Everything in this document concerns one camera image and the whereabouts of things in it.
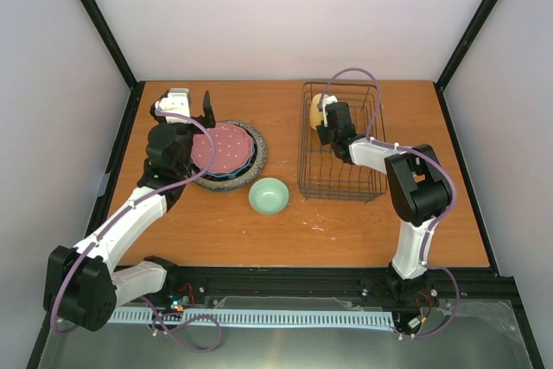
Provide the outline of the yellow ceramic mug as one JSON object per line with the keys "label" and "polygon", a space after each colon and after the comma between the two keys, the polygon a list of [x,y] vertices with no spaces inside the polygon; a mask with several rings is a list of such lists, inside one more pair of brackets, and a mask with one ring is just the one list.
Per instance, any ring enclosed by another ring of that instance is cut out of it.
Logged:
{"label": "yellow ceramic mug", "polygon": [[312,130],[316,130],[317,127],[321,124],[323,124],[323,112],[319,108],[319,104],[321,102],[321,93],[316,94],[310,103],[309,107],[309,125]]}

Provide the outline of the mint green ceramic bowl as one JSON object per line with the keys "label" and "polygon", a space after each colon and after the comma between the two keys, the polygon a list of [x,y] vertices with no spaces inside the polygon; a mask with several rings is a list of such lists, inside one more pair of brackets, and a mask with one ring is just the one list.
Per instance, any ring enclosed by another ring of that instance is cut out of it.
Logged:
{"label": "mint green ceramic bowl", "polygon": [[250,206],[266,215],[280,213],[289,203],[289,189],[277,178],[266,177],[256,181],[250,188]]}

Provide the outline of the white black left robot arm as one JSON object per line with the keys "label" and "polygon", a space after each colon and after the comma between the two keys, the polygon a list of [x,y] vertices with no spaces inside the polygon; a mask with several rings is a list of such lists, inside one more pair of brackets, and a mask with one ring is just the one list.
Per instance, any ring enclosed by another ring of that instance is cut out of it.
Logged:
{"label": "white black left robot arm", "polygon": [[116,267],[137,238],[179,200],[185,186],[200,178],[191,172],[193,138],[215,126],[208,96],[202,107],[203,115],[190,117],[184,98],[156,101],[150,112],[158,124],[149,132],[143,176],[129,199],[79,243],[50,253],[43,306],[56,333],[59,320],[97,331],[116,308],[139,297],[152,294],[170,302],[178,296],[177,267],[168,260],[149,256],[130,268]]}

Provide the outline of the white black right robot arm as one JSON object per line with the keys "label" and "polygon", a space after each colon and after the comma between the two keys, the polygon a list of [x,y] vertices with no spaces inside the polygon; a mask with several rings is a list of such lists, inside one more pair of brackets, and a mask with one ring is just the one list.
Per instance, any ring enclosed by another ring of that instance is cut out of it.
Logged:
{"label": "white black right robot arm", "polygon": [[315,95],[310,110],[310,123],[321,145],[330,146],[336,158],[387,176],[391,202],[400,219],[387,285],[392,301],[404,302],[423,288],[434,231],[457,201],[455,185],[431,146],[382,142],[370,129],[358,134],[349,104],[334,95]]}

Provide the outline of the pink polka dot plate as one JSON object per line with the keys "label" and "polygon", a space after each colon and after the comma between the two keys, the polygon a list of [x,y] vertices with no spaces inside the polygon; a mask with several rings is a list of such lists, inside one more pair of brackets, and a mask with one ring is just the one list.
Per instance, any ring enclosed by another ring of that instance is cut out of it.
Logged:
{"label": "pink polka dot plate", "polygon": [[228,176],[243,170],[254,153],[254,139],[237,124],[217,123],[207,129],[215,144],[215,157],[211,165],[213,146],[206,134],[194,136],[191,159],[199,169],[215,177]]}

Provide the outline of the teal blue plate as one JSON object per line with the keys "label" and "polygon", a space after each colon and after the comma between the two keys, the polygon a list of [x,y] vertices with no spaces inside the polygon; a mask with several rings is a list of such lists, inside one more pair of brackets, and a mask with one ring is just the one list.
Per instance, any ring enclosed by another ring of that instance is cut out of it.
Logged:
{"label": "teal blue plate", "polygon": [[254,162],[257,145],[254,141],[248,143],[222,143],[217,146],[217,155],[205,177],[215,179],[230,179],[242,175]]}

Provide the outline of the speckled large stoneware plate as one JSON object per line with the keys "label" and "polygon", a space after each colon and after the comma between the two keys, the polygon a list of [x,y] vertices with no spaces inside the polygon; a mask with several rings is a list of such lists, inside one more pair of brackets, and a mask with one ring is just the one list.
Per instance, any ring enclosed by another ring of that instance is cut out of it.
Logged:
{"label": "speckled large stoneware plate", "polygon": [[236,120],[225,120],[218,123],[237,124],[247,130],[257,145],[257,152],[253,164],[242,175],[230,179],[215,179],[204,175],[195,181],[201,188],[212,192],[227,193],[246,187],[261,174],[268,158],[268,149],[261,133],[253,126]]}

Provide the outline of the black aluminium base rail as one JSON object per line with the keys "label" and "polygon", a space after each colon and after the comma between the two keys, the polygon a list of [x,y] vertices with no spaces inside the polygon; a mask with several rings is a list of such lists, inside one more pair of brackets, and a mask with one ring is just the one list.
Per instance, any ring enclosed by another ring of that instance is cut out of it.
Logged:
{"label": "black aluminium base rail", "polygon": [[[512,277],[502,277],[489,268],[452,268],[461,300],[522,302]],[[214,300],[239,297],[336,298],[368,308],[409,310],[420,296],[415,293],[400,302],[391,300],[385,268],[294,268],[294,267],[192,267],[178,266],[176,287],[194,292],[195,303],[209,307]]]}

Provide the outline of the black frame post left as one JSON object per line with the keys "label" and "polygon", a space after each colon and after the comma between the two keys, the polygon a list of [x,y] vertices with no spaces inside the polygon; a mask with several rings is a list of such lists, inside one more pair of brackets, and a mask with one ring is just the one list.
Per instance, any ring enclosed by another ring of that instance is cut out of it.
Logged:
{"label": "black frame post left", "polygon": [[96,0],[79,0],[86,11],[92,25],[96,29],[101,41],[104,43],[113,63],[122,76],[124,83],[132,90],[138,81],[126,60],[116,37],[111,31],[105,16]]}

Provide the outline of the black frame post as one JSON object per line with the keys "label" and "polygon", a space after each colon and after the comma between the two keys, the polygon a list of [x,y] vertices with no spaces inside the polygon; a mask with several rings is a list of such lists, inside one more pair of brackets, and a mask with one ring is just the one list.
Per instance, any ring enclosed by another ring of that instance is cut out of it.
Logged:
{"label": "black frame post", "polygon": [[466,26],[460,40],[450,55],[437,81],[434,83],[436,93],[444,94],[448,84],[459,69],[469,49],[484,27],[488,17],[492,14],[499,0],[481,0],[471,20]]}
{"label": "black frame post", "polygon": [[113,63],[122,76],[124,83],[132,90],[138,81],[126,60],[116,37],[111,31],[105,16],[96,0],[79,0],[86,11],[92,25],[96,29],[101,41],[104,43]]}

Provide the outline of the black frame post right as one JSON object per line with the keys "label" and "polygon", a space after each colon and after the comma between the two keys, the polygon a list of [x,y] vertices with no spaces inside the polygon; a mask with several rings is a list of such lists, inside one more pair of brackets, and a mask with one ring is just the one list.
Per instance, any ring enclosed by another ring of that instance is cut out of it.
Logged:
{"label": "black frame post right", "polygon": [[484,27],[488,17],[492,14],[499,0],[481,0],[471,20],[466,26],[460,40],[450,55],[437,81],[434,83],[436,93],[444,94],[448,84],[459,69],[469,49]]}

